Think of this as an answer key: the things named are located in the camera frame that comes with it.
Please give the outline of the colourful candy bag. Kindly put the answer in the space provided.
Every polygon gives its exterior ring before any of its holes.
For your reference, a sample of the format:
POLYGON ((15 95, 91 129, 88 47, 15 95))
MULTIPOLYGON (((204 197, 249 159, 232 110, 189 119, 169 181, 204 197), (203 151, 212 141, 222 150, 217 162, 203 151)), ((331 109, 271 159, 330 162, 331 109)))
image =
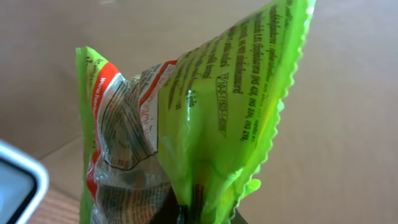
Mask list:
POLYGON ((77 48, 80 222, 231 223, 261 186, 314 7, 271 1, 132 78, 77 48))

